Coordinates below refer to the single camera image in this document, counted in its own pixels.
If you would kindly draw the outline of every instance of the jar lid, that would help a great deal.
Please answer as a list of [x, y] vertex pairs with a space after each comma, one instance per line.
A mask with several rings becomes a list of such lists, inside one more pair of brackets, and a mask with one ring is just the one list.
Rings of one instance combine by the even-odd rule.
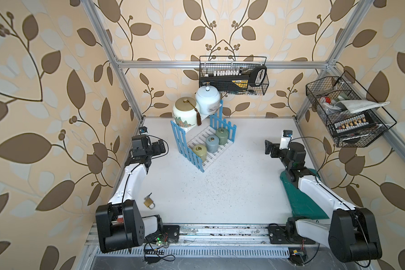
[[179, 98], [175, 103], [176, 109], [179, 111], [190, 111], [196, 107], [196, 101], [190, 97]]
[[219, 95], [218, 89], [212, 85], [203, 85], [196, 92], [202, 98], [211, 99]]

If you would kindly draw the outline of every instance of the blue fence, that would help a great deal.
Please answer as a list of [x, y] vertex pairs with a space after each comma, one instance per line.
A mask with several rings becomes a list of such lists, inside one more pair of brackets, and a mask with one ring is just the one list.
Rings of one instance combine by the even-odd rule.
[[[210, 127], [212, 127], [215, 130], [220, 127], [228, 129], [229, 132], [228, 139], [234, 142], [237, 126], [236, 125], [233, 126], [230, 121], [227, 122], [226, 119], [222, 119], [222, 109], [223, 109], [223, 100], [221, 100], [219, 110], [214, 115], [210, 115]], [[198, 169], [200, 169], [200, 171], [204, 172], [202, 159], [198, 157], [192, 151], [192, 149], [190, 149], [187, 146], [186, 132], [181, 127], [179, 127], [174, 121], [171, 121], [171, 126], [173, 129], [174, 137], [176, 139], [178, 151], [185, 158], [187, 158], [192, 164], [194, 164]]]

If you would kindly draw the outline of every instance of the white shelf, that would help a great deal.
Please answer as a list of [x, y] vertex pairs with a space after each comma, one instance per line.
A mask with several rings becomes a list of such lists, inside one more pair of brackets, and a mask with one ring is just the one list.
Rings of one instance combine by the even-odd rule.
[[[190, 149], [193, 149], [195, 145], [197, 144], [202, 144], [205, 145], [205, 139], [211, 135], [215, 135], [216, 130], [210, 126], [206, 127], [203, 131], [201, 131], [200, 134], [195, 136], [187, 145], [189, 146]], [[217, 152], [215, 153], [209, 153], [207, 152], [207, 158], [203, 162], [202, 168], [204, 171], [207, 170], [207, 168], [218, 158], [220, 155], [225, 152], [231, 145], [232, 141], [228, 140], [225, 145], [219, 145], [219, 148]]]

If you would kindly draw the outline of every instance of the green cylindrical weight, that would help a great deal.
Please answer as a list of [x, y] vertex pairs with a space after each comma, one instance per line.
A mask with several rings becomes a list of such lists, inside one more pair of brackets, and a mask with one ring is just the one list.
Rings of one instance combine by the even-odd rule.
[[219, 138], [219, 145], [224, 145], [228, 142], [229, 132], [226, 128], [220, 127], [216, 130], [216, 136]]
[[194, 146], [192, 151], [202, 159], [203, 163], [205, 162], [205, 159], [207, 158], [207, 148], [205, 145], [197, 144]]

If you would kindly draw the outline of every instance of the black wire basket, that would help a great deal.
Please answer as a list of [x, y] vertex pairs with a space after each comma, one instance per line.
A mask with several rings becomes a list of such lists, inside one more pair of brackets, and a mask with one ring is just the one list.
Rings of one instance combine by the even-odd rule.
[[[381, 116], [384, 114], [386, 121], [383, 121], [375, 113], [376, 109], [368, 109], [358, 113], [350, 113], [346, 110], [328, 114], [320, 103], [326, 101], [327, 98], [333, 100], [340, 94], [345, 94], [350, 100], [361, 99], [351, 88], [348, 81], [349, 77], [352, 77], [351, 74], [345, 77], [344, 72], [340, 77], [328, 76], [308, 83], [306, 85], [306, 96], [312, 103], [312, 109], [318, 113], [337, 147], [367, 147], [397, 122], [384, 107], [381, 107], [378, 112], [380, 112]], [[372, 101], [376, 100], [362, 84], [356, 82], [373, 98]]]
[[[245, 77], [254, 68], [264, 66], [266, 60], [267, 57], [264, 56], [200, 56], [200, 87], [212, 85], [224, 94], [264, 95], [269, 87], [268, 76], [259, 84], [248, 83]], [[215, 72], [238, 70], [244, 76], [213, 76]]]

